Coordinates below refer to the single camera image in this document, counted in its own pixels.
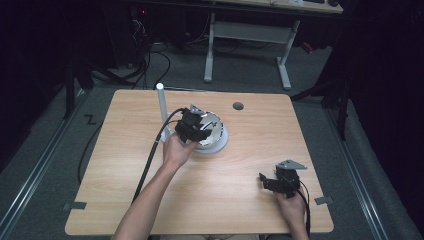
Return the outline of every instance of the desk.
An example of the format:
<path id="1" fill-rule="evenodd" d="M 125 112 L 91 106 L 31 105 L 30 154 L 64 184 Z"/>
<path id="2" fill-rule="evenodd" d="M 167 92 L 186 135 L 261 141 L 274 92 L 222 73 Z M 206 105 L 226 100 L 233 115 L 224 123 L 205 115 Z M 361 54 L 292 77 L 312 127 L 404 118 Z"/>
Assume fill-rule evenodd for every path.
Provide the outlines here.
<path id="1" fill-rule="evenodd" d="M 226 147 L 213 155 L 193 152 L 175 175 L 161 203 L 152 234 L 287 233 L 261 172 L 292 159 L 308 167 L 298 174 L 309 189 L 311 232 L 330 232 L 333 222 L 292 103 L 287 95 L 166 92 L 168 110 L 191 103 L 219 115 L 229 132 Z M 234 102 L 244 104 L 241 111 Z M 161 122 L 155 91 L 115 93 L 65 230 L 70 235 L 111 235 L 129 208 Z M 162 163 L 159 144 L 146 183 Z"/>
<path id="2" fill-rule="evenodd" d="M 304 2 L 303 6 L 290 3 L 289 0 L 216 0 L 218 3 L 245 4 L 258 7 L 286 8 L 300 11 L 314 11 L 323 13 L 341 14 L 343 9 L 330 6 L 327 1 L 323 4 Z M 255 24 L 233 23 L 226 21 L 215 21 L 215 14 L 211 14 L 209 27 L 209 46 L 205 66 L 205 82 L 212 81 L 213 75 L 213 45 L 215 37 L 233 38 L 241 40 L 261 41 L 284 44 L 281 57 L 277 58 L 277 66 L 280 72 L 281 81 L 285 90 L 291 89 L 290 79 L 287 74 L 286 61 L 296 37 L 300 21 L 296 20 L 291 28 L 271 27 Z"/>

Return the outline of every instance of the metal rail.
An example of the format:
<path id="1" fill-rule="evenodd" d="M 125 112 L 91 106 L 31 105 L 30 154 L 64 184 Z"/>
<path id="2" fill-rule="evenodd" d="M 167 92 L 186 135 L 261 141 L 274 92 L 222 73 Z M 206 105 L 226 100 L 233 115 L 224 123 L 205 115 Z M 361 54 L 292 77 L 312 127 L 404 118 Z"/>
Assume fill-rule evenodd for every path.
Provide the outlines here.
<path id="1" fill-rule="evenodd" d="M 28 202 L 30 201 L 32 195 L 43 179 L 44 174 L 50 166 L 50 163 L 53 160 L 56 149 L 63 139 L 66 131 L 70 123 L 72 122 L 74 116 L 78 112 L 78 109 L 82 106 L 85 100 L 88 97 L 88 92 L 83 93 L 83 90 L 80 90 L 77 96 L 76 107 L 72 114 L 64 119 L 53 135 L 52 139 L 50 139 L 49 143 L 46 146 L 43 154 L 39 158 L 37 164 L 33 168 L 31 174 L 22 185 L 19 193 L 17 194 L 15 200 L 10 206 L 7 213 L 3 216 L 3 219 L 0 222 L 0 239 L 7 239 L 9 235 L 12 233 L 13 228 L 19 220 L 19 217 L 25 210 Z"/>
<path id="2" fill-rule="evenodd" d="M 334 112 L 331 109 L 324 109 L 324 113 L 328 121 L 331 123 L 330 124 L 331 130 L 334 136 L 337 138 L 339 147 L 343 152 L 344 159 L 346 161 L 346 165 L 350 175 L 350 179 L 352 181 L 353 189 L 355 190 L 356 195 L 358 196 L 359 203 L 368 221 L 371 232 L 374 235 L 374 239 L 379 239 L 379 240 L 389 239 L 387 237 L 386 230 L 384 229 L 384 226 L 382 222 L 380 221 L 380 217 L 378 216 L 378 212 L 377 212 L 377 209 L 375 208 L 374 202 L 371 199 L 370 195 L 368 194 L 365 184 L 362 181 L 361 175 L 359 174 L 359 171 L 356 168 L 355 161 L 353 160 L 353 157 L 350 154 L 347 143 L 346 141 L 343 141 L 340 138 L 340 135 L 337 130 L 337 119 Z"/>

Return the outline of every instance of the dark background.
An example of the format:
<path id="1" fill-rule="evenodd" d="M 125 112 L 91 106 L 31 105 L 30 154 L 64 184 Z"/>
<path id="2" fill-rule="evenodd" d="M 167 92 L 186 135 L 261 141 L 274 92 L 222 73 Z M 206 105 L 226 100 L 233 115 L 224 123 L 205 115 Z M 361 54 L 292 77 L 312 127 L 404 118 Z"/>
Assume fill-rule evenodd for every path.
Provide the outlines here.
<path id="1" fill-rule="evenodd" d="M 104 68 L 134 63 L 123 5 L 3 1 L 0 9 L 0 169 L 4 169 L 66 79 L 72 51 Z M 334 46 L 317 84 L 349 79 L 362 126 L 409 215 L 423 226 L 423 1 L 344 1 L 366 26 L 302 22 L 295 45 Z M 202 33 L 206 13 L 156 10 L 157 37 L 181 47 Z M 337 87 L 324 91 L 328 94 Z"/>

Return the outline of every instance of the white desk leg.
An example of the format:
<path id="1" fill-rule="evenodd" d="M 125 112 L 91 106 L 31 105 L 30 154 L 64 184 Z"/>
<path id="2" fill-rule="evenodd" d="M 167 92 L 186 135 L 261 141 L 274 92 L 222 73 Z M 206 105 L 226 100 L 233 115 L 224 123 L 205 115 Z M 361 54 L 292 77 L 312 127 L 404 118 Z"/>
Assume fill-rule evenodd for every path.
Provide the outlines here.
<path id="1" fill-rule="evenodd" d="M 286 60 L 287 60 L 287 57 L 289 56 L 294 38 L 296 37 L 299 24 L 300 24 L 299 20 L 294 22 L 291 32 L 289 34 L 288 40 L 287 40 L 286 48 L 284 49 L 283 56 L 277 58 L 278 69 L 280 70 L 280 77 L 281 77 L 281 81 L 283 82 L 283 88 L 285 90 L 291 89 L 290 79 L 289 79 L 289 76 L 287 75 Z"/>
<path id="2" fill-rule="evenodd" d="M 208 55 L 206 56 L 205 66 L 205 82 L 212 82 L 212 71 L 213 71 L 213 39 L 215 35 L 215 13 L 211 13 L 211 23 L 209 30 L 209 48 Z"/>

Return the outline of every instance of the white cylinder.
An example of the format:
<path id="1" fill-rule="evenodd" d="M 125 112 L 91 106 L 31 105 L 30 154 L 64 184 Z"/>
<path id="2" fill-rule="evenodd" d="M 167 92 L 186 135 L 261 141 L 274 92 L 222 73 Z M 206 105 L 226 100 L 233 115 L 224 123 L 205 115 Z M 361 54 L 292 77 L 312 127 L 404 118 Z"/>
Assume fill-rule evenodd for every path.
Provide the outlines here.
<path id="1" fill-rule="evenodd" d="M 158 92 L 158 98 L 159 98 L 159 106 L 160 106 L 160 112 L 162 115 L 162 123 L 166 122 L 166 119 L 168 118 L 168 110 L 166 109 L 166 100 L 165 100 L 165 87 L 162 83 L 156 84 L 156 90 Z M 165 127 L 163 130 L 163 133 L 165 134 L 165 139 L 167 139 L 170 135 L 168 127 Z"/>

